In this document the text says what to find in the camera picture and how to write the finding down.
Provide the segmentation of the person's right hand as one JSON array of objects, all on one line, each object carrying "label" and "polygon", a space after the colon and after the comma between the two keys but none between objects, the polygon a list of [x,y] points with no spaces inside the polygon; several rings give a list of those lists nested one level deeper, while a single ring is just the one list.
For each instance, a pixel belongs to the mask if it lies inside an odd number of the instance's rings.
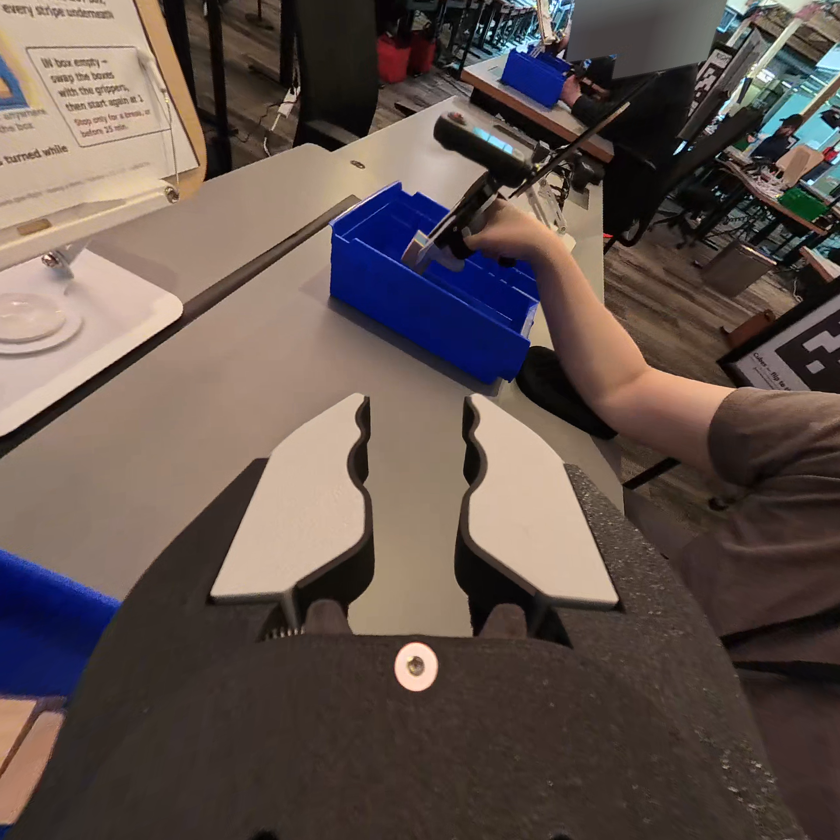
[{"label": "person's right hand", "polygon": [[465,235],[465,245],[493,259],[522,260],[534,273],[561,266],[571,257],[560,236],[535,216],[497,199],[487,210],[484,226]]}]

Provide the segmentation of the wooden-edged work table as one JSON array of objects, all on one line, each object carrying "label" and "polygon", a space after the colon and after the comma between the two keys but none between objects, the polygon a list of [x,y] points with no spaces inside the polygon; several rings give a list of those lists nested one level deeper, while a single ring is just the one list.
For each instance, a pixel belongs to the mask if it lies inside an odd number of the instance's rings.
[{"label": "wooden-edged work table", "polygon": [[507,59],[507,55],[485,59],[460,72],[460,80],[473,89],[471,102],[491,114],[514,112],[528,124],[539,126],[541,131],[564,141],[580,136],[585,126],[561,101],[547,108],[501,82]]}]

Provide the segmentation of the framed tag sign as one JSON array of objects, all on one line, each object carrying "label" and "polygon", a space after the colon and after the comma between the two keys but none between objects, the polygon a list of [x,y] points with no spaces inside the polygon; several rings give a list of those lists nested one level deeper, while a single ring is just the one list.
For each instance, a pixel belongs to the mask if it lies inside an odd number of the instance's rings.
[{"label": "framed tag sign", "polygon": [[717,366],[735,386],[838,394],[838,290],[797,304],[724,353]]}]

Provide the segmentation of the person's dark trousers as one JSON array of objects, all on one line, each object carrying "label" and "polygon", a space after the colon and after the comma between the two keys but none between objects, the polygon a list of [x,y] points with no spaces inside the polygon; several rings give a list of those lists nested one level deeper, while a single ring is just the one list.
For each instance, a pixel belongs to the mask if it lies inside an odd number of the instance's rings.
[{"label": "person's dark trousers", "polygon": [[782,799],[806,835],[839,838],[839,667],[737,661]]}]

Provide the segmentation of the black office chair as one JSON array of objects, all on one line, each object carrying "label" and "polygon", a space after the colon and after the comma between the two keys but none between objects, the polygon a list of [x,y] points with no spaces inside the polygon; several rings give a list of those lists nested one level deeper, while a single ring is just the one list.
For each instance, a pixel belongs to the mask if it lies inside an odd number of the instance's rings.
[{"label": "black office chair", "polygon": [[757,130],[763,120],[763,110],[742,108],[734,116],[724,119],[717,130],[695,142],[688,150],[671,156],[656,167],[636,154],[625,151],[616,156],[619,164],[617,192],[604,199],[604,253],[614,245],[635,246],[653,225],[660,205],[671,193],[683,204],[683,213],[668,218],[669,222],[687,227],[689,212],[708,211],[715,197],[703,185],[685,185],[702,166],[717,158],[725,148]]}]

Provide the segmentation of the green storage bin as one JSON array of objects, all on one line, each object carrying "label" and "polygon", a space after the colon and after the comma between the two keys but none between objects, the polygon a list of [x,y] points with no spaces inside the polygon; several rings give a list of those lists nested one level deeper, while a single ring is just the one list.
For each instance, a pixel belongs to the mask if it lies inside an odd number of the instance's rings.
[{"label": "green storage bin", "polygon": [[814,223],[828,213],[828,207],[822,198],[814,196],[798,186],[783,192],[778,198],[778,204],[809,223]]}]

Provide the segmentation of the black wrist rest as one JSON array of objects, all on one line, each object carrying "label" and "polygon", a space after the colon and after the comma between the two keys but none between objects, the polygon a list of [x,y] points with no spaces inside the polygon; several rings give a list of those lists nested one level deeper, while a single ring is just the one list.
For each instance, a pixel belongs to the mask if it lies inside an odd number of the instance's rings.
[{"label": "black wrist rest", "polygon": [[601,440],[613,440],[617,436],[583,401],[552,349],[532,345],[516,383],[520,392],[536,406],[582,432]]}]

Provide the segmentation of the printed instruction sheet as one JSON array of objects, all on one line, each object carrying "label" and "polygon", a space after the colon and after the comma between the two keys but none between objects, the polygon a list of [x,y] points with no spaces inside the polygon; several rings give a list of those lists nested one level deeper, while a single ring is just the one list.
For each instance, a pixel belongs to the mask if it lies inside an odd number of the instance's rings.
[{"label": "printed instruction sheet", "polygon": [[132,1],[2,1],[2,227],[196,163]]}]

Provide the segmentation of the black display board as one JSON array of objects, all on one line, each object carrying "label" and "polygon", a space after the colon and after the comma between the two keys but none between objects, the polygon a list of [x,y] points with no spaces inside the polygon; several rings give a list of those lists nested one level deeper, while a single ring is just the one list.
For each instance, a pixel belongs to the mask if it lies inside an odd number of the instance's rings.
[{"label": "black display board", "polygon": [[520,186],[517,187],[517,189],[511,192],[508,198],[513,199],[516,197],[520,197],[527,190],[537,185],[543,178],[552,174],[562,164],[565,164],[571,159],[573,159],[579,151],[582,151],[582,146],[584,143],[588,142],[588,140],[593,139],[598,133],[600,133],[600,131],[604,127],[606,127],[609,123],[611,123],[619,115],[621,115],[625,110],[627,110],[633,98],[635,98],[635,94],[626,97],[624,100],[620,101],[612,111],[609,111],[609,113],[606,114],[604,119],[598,122],[595,126],[590,127],[589,129],[584,131],[583,134],[581,134],[571,143],[568,143],[562,149],[558,149],[552,152],[543,163],[534,167],[532,173],[528,176],[528,178],[522,184],[520,184]]}]

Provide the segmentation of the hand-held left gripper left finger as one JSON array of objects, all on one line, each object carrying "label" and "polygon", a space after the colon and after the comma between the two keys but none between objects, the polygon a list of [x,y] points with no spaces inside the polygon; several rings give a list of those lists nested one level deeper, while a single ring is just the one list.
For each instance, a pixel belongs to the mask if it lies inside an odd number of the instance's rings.
[{"label": "hand-held left gripper left finger", "polygon": [[375,570],[371,401],[351,394],[274,447],[209,592],[219,604],[275,603],[301,629],[309,606],[343,611]]}]

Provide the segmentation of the person's grey-brown shirt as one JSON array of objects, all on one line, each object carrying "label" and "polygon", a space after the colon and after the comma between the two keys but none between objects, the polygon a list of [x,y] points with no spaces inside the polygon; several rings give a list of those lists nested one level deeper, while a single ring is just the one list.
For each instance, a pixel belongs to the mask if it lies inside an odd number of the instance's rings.
[{"label": "person's grey-brown shirt", "polygon": [[838,666],[838,394],[740,388],[708,444],[744,496],[683,549],[683,582],[734,654]]}]

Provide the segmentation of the grey waste bin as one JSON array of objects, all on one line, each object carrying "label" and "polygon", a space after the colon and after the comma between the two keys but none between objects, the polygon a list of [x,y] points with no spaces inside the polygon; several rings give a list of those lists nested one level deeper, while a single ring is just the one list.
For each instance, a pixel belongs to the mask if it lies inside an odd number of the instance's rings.
[{"label": "grey waste bin", "polygon": [[734,299],[777,267],[775,259],[740,241],[733,241],[700,268],[704,287]]}]

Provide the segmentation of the blue plastic bin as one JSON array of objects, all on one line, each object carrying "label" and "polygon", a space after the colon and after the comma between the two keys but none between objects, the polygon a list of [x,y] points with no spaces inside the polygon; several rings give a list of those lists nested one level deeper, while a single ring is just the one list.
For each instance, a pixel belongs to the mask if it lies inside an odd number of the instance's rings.
[{"label": "blue plastic bin", "polygon": [[570,72],[572,65],[562,58],[513,49],[507,55],[500,83],[551,109],[561,100]]},{"label": "blue plastic bin", "polygon": [[531,348],[539,303],[530,266],[482,255],[422,275],[402,262],[447,208],[394,182],[332,220],[330,295],[480,382],[511,382]]},{"label": "blue plastic bin", "polygon": [[121,601],[1,551],[1,694],[74,693]]}]

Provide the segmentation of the group of wooden cubes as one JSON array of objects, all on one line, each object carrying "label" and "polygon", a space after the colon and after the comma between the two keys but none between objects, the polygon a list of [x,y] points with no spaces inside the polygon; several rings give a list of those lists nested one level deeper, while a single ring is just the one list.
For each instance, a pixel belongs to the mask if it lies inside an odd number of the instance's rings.
[{"label": "group of wooden cubes", "polygon": [[1,835],[36,791],[66,717],[62,696],[1,698]]}]

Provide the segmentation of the person's right forearm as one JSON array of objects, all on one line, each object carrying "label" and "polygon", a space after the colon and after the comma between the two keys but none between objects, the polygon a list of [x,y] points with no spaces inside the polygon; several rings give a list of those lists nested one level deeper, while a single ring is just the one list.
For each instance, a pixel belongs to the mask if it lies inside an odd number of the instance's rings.
[{"label": "person's right forearm", "polygon": [[589,408],[625,438],[711,475],[711,421],[732,388],[648,364],[559,240],[528,248],[553,348]]}]

